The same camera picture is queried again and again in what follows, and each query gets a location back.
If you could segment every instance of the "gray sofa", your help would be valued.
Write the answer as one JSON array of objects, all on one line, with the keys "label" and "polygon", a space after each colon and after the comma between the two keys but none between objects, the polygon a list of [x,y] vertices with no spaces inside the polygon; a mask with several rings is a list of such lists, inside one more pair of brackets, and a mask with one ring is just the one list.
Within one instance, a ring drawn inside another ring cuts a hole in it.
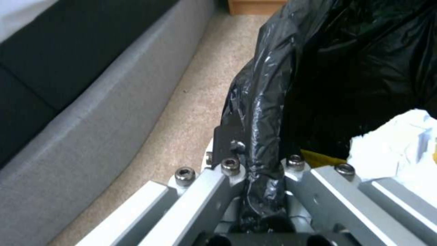
[{"label": "gray sofa", "polygon": [[0,171],[1,245],[46,244],[126,168],[214,8],[180,0]]}]

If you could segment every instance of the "floor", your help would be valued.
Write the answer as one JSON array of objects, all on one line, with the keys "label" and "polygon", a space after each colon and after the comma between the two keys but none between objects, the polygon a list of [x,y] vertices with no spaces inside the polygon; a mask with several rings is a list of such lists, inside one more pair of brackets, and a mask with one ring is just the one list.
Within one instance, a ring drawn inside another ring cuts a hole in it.
[{"label": "floor", "polygon": [[199,171],[229,85],[253,56],[259,27],[268,16],[211,19],[191,64],[149,138],[130,166],[49,245],[74,245],[149,180],[167,183],[174,171]]}]

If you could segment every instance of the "bolt head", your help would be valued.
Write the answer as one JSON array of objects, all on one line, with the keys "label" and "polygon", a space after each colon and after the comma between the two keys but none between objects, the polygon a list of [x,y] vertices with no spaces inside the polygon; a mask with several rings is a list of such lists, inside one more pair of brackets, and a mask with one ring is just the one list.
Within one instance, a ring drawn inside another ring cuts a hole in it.
[{"label": "bolt head", "polygon": [[222,173],[227,176],[234,176],[240,173],[240,161],[237,158],[225,158],[220,165]]},{"label": "bolt head", "polygon": [[338,164],[334,169],[349,181],[355,176],[355,168],[347,163]]},{"label": "bolt head", "polygon": [[287,166],[295,171],[302,171],[305,167],[305,161],[300,155],[290,155],[287,158]]},{"label": "bolt head", "polygon": [[206,155],[206,165],[212,166],[212,152],[208,151],[205,153]]},{"label": "bolt head", "polygon": [[190,167],[181,167],[174,173],[176,184],[179,186],[190,186],[196,179],[196,172]]}]

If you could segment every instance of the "black plastic bag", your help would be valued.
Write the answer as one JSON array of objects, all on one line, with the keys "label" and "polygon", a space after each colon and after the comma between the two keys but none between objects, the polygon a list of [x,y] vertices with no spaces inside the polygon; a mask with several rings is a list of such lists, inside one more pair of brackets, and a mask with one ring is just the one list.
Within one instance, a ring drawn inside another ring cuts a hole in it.
[{"label": "black plastic bag", "polygon": [[244,127],[244,232],[287,231],[280,160],[346,158],[351,137],[409,109],[437,117],[437,15],[426,0],[291,0],[264,24],[222,125]]}]

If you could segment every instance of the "wooden furniture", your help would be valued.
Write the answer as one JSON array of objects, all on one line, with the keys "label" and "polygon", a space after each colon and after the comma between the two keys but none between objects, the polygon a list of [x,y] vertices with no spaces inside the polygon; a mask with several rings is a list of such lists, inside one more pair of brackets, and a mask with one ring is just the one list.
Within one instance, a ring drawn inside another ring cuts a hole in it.
[{"label": "wooden furniture", "polygon": [[234,14],[268,14],[281,8],[287,0],[228,0],[229,12]]}]

